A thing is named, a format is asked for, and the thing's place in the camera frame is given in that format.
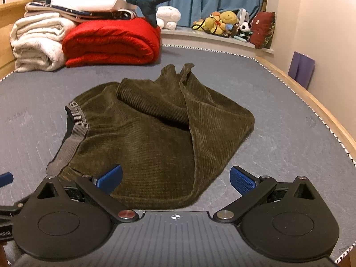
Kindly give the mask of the dark olive corduroy pants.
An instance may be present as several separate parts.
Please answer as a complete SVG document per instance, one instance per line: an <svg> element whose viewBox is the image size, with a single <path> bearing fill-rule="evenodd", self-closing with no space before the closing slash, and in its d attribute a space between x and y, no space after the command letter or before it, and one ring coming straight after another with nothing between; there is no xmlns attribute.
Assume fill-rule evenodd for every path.
<svg viewBox="0 0 356 267"><path fill-rule="evenodd" d="M187 63L156 80L95 86L66 107L67 131L48 175L71 180L108 174L123 181L113 197L129 208L189 206L222 173L253 131L252 113L203 85Z"/></svg>

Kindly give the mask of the grey bed mattress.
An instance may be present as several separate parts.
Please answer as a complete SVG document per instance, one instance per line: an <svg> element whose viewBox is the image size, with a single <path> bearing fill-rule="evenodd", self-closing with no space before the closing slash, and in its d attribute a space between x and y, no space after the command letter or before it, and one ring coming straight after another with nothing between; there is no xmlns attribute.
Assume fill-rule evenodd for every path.
<svg viewBox="0 0 356 267"><path fill-rule="evenodd" d="M79 94L123 78L155 80L162 68L193 74L215 91L249 109L253 133L232 157L255 176L290 182L308 177L335 216L340 235L332 252L338 258L355 242L355 166L345 142L315 107L258 62L242 56L164 47L151 66L87 66L56 72L13 73L1 82L1 172L12 184L1 189L1 204L11 206L36 189L66 132L65 106Z"/></svg>

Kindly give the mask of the cream folded blanket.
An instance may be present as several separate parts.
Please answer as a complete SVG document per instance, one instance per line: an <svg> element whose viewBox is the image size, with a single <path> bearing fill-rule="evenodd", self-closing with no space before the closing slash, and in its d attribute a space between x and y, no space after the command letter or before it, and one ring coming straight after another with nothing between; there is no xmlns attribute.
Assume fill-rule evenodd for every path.
<svg viewBox="0 0 356 267"><path fill-rule="evenodd" d="M44 13L21 18L10 32L10 45L17 72L56 71L66 57L62 41L76 23L58 13Z"/></svg>

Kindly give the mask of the red folded blanket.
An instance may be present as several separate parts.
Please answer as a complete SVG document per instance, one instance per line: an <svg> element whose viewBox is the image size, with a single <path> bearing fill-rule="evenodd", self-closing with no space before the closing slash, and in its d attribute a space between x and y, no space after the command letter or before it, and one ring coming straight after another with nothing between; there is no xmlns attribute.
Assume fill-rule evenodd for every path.
<svg viewBox="0 0 356 267"><path fill-rule="evenodd" d="M66 67L149 65L160 56L160 28L144 18L84 22L62 42Z"/></svg>

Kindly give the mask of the panda plush toy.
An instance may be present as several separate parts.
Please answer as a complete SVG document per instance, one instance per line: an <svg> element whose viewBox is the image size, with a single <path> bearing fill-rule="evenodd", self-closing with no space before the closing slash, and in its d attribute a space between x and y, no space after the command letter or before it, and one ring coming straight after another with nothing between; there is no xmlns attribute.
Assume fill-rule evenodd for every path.
<svg viewBox="0 0 356 267"><path fill-rule="evenodd" d="M249 41L250 40L250 36L252 34L253 34L253 32L251 31L248 22L243 22L239 26L239 37L240 38L244 39L245 41Z"/></svg>

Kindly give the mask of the dark red cushion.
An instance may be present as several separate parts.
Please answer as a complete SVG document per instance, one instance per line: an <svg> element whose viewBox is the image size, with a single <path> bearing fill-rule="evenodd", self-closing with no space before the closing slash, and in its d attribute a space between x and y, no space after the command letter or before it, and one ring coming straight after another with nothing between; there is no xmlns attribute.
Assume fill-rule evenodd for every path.
<svg viewBox="0 0 356 267"><path fill-rule="evenodd" d="M263 49L272 38L275 31L275 12L258 12L252 21L250 43L256 49Z"/></svg>

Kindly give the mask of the yellow plush toy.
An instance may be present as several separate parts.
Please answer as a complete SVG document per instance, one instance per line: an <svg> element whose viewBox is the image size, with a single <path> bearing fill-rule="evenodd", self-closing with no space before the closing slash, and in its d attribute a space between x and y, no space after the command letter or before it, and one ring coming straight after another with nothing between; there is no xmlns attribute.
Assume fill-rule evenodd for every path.
<svg viewBox="0 0 356 267"><path fill-rule="evenodd" d="M191 29L223 37L232 37L238 32L239 19L232 11L213 12L207 18L194 21Z"/></svg>

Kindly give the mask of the navy striped folded cloth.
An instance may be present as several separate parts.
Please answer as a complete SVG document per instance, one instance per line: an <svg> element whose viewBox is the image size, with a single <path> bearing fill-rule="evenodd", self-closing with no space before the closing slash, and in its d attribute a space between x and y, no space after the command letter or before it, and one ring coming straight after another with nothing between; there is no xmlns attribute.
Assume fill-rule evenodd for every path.
<svg viewBox="0 0 356 267"><path fill-rule="evenodd" d="M137 17L135 10L120 9L113 12L86 12L72 10L61 6L53 6L42 2L29 2L25 6L24 17L30 17L37 14L58 13L60 16L77 23L83 23L90 20L132 20Z"/></svg>

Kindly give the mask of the white plush toy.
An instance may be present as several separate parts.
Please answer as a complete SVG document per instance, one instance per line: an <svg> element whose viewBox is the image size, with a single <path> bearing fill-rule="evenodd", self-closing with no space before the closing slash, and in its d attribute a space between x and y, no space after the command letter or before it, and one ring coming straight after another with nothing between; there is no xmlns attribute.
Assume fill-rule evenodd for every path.
<svg viewBox="0 0 356 267"><path fill-rule="evenodd" d="M175 30L180 18L180 11L172 6L160 6L156 12L157 25L161 30Z"/></svg>

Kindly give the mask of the white folded pillow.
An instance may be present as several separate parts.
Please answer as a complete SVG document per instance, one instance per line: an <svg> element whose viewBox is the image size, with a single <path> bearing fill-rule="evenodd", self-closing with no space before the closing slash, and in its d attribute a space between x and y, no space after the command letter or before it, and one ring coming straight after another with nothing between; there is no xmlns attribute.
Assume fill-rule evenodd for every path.
<svg viewBox="0 0 356 267"><path fill-rule="evenodd" d="M51 0L51 5L85 12L112 12L121 9L136 10L126 0Z"/></svg>

